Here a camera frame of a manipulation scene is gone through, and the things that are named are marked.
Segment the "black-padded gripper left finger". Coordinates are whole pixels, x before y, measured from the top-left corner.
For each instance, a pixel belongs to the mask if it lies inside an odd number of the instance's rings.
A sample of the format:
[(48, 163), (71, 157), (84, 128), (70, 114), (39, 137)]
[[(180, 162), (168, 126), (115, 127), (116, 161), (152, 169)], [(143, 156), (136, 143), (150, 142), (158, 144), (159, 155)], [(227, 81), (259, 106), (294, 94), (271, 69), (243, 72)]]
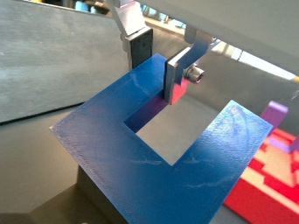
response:
[(120, 30), (128, 68), (134, 69), (152, 57), (154, 29), (146, 25), (136, 0), (107, 0), (107, 4)]

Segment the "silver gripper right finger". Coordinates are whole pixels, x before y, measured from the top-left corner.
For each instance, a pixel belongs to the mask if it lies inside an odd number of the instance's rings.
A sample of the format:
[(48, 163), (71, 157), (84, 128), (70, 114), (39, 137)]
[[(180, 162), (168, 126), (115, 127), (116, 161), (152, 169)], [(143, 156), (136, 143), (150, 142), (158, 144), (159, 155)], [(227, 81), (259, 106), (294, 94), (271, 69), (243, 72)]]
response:
[(199, 83), (203, 71), (195, 62), (212, 47), (212, 36), (187, 25), (184, 41), (191, 47), (182, 49), (164, 63), (163, 97), (168, 104), (184, 95), (188, 83)]

